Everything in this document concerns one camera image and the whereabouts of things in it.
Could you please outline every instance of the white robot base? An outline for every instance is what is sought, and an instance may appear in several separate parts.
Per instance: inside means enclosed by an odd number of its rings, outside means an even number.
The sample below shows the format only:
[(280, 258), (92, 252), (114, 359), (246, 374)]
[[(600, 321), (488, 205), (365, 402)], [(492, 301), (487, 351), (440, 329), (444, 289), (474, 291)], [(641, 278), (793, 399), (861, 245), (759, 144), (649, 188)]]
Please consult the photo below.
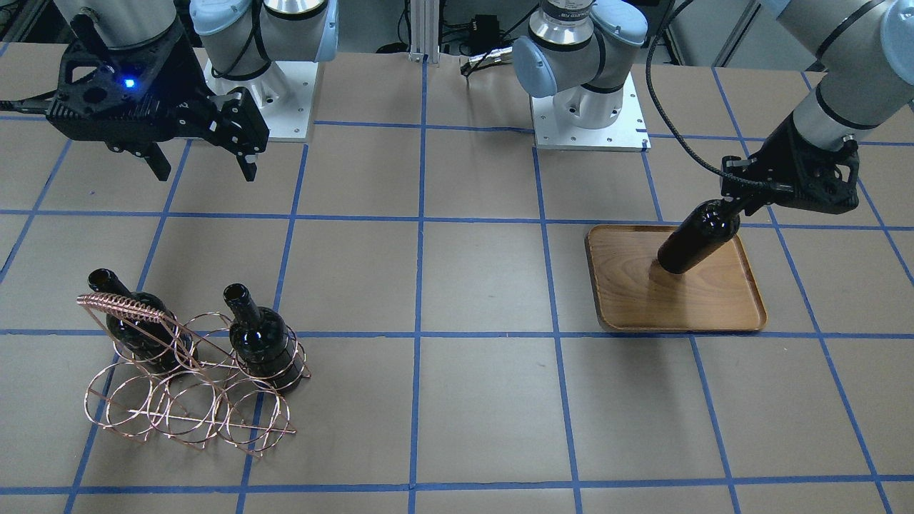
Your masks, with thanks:
[(225, 94), (238, 86), (251, 91), (270, 127), (270, 141), (307, 143), (314, 116), (319, 64), (285, 60), (273, 64), (271, 71), (243, 82), (215, 79), (211, 62), (207, 62), (204, 74), (207, 85), (216, 94)]
[(531, 98), (533, 127), (537, 148), (543, 150), (601, 150), (608, 152), (646, 152), (651, 148), (647, 126), (634, 89), (632, 74), (625, 79), (624, 107), (608, 127), (586, 129), (556, 113), (553, 98)]

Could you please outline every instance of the wooden tray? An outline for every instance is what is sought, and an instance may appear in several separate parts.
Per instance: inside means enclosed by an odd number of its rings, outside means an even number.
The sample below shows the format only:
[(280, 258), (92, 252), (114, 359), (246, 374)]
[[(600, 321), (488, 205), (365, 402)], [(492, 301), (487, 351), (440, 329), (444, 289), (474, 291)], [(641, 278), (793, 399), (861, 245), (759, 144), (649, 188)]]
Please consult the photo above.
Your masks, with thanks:
[(622, 331), (755, 331), (768, 321), (739, 236), (686, 273), (657, 250), (675, 227), (600, 225), (587, 236), (600, 320)]

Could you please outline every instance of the light blue cap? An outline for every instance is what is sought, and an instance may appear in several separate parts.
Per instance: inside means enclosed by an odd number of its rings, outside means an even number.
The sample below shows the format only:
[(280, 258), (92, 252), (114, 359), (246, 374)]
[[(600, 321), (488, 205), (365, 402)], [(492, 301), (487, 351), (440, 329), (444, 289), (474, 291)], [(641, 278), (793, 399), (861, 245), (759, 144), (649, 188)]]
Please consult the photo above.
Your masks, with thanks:
[(315, 62), (326, 62), (336, 57), (336, 48), (339, 46), (338, 12), (336, 0), (329, 0), (327, 18), (324, 21), (324, 33), (321, 35), (321, 43), (317, 47)]
[(200, 36), (212, 36), (248, 12), (251, 0), (191, 0), (190, 17)]
[(534, 98), (545, 98), (558, 92), (552, 67), (536, 43), (527, 36), (521, 36), (511, 48), (517, 81), (527, 94)]
[(774, 17), (780, 16), (790, 2), (791, 0), (761, 0), (761, 4), (774, 13)]
[(602, 0), (590, 10), (590, 17), (604, 33), (622, 43), (640, 47), (647, 38), (647, 18), (622, 0)]
[(914, 0), (898, 0), (886, 11), (880, 36), (888, 64), (914, 86)]

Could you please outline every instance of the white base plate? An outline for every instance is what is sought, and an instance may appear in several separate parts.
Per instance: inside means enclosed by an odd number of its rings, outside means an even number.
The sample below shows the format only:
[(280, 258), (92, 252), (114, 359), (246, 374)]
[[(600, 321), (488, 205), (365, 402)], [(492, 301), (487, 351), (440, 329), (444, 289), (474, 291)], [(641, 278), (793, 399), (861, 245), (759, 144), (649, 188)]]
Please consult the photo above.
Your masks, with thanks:
[[(260, 109), (263, 119), (270, 127), (270, 141), (307, 143), (314, 115), (314, 92), (319, 65), (316, 62), (290, 60), (278, 60), (274, 64), (285, 73), (292, 94)], [(205, 70), (207, 81), (213, 80), (211, 67), (212, 64), (208, 62)]]
[(552, 97), (531, 98), (537, 148), (544, 150), (603, 150), (643, 152), (651, 148), (632, 74), (625, 79), (625, 103), (616, 123), (602, 129), (585, 129), (556, 116)]

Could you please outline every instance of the black bottle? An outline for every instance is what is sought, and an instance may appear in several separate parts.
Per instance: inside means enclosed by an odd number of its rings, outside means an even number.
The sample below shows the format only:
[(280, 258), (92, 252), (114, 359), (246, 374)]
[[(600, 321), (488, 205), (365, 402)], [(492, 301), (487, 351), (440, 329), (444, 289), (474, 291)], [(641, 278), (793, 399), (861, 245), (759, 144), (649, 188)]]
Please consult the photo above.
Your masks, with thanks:
[[(98, 293), (112, 293), (131, 298), (143, 305), (163, 311), (172, 318), (175, 317), (157, 296), (140, 291), (131, 293), (111, 270), (100, 268), (90, 273), (89, 287)], [(172, 334), (161, 324), (148, 321), (122, 321), (112, 315), (105, 317), (105, 324), (114, 337), (121, 341), (137, 360), (143, 361), (143, 365), (150, 372), (168, 373), (180, 368), (173, 350), (163, 347), (158, 341), (137, 330), (139, 327), (157, 339), (170, 343), (173, 339)], [(182, 334), (179, 340), (184, 349), (190, 348), (189, 336)]]
[(657, 261), (669, 273), (685, 273), (739, 230), (739, 210), (723, 200), (708, 200), (688, 215), (657, 252)]
[(242, 284), (226, 287), (222, 297), (235, 315), (228, 339), (244, 370), (277, 391), (294, 389), (302, 378), (303, 362), (301, 357), (295, 357), (295, 339), (282, 316), (267, 307), (258, 307)]

